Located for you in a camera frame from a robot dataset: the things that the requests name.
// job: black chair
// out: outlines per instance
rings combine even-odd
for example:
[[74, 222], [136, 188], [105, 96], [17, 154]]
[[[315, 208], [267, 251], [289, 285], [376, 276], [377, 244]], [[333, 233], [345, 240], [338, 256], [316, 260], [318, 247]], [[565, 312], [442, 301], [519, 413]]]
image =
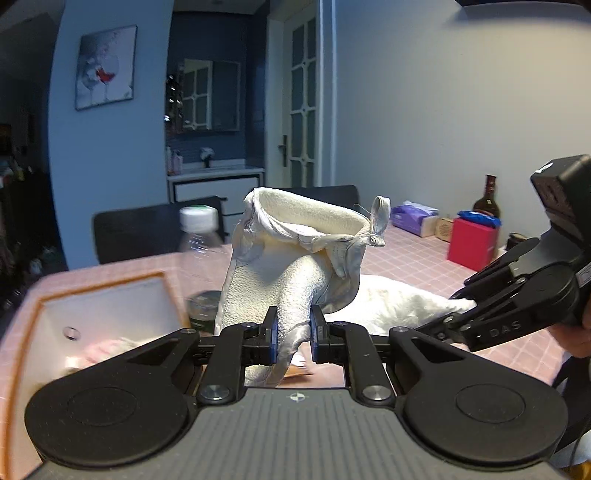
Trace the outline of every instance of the black chair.
[[178, 211], [191, 205], [208, 205], [217, 210], [217, 233], [222, 240], [225, 240], [220, 197], [102, 212], [97, 213], [93, 218], [95, 250], [99, 263], [119, 262], [178, 251], [183, 236]]
[[334, 187], [299, 187], [293, 189], [280, 189], [285, 192], [295, 193], [312, 200], [330, 203], [338, 207], [345, 207], [359, 211], [359, 192], [355, 185], [339, 185]]

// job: white bottle cap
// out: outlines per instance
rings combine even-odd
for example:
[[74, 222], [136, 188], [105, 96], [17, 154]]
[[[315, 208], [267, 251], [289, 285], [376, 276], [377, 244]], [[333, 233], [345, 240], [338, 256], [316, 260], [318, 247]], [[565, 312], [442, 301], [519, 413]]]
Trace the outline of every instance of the white bottle cap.
[[207, 205], [180, 209], [181, 228], [187, 233], [209, 233], [217, 230], [217, 210]]

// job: crosshair logo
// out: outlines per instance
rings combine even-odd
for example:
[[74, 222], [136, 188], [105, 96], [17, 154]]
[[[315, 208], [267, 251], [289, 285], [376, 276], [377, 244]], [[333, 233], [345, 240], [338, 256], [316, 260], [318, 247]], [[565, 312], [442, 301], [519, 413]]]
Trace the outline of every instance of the crosshair logo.
[[295, 403], [299, 403], [301, 401], [304, 401], [305, 399], [307, 399], [308, 397], [306, 397], [303, 393], [300, 392], [296, 392], [296, 393], [292, 393], [289, 397], [290, 400], [293, 400]]

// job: mirror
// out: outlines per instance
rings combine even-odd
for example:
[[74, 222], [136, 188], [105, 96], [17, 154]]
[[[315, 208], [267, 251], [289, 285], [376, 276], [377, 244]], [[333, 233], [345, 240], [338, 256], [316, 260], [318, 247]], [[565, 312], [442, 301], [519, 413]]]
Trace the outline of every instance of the mirror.
[[171, 133], [238, 130], [240, 63], [185, 59], [168, 79], [166, 105]]

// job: red box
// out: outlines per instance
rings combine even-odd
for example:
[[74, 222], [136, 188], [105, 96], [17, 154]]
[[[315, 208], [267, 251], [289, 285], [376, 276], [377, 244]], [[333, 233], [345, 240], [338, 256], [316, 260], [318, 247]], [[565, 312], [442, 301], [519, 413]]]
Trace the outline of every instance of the red box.
[[447, 259], [472, 270], [482, 270], [493, 260], [498, 236], [498, 228], [456, 218]]

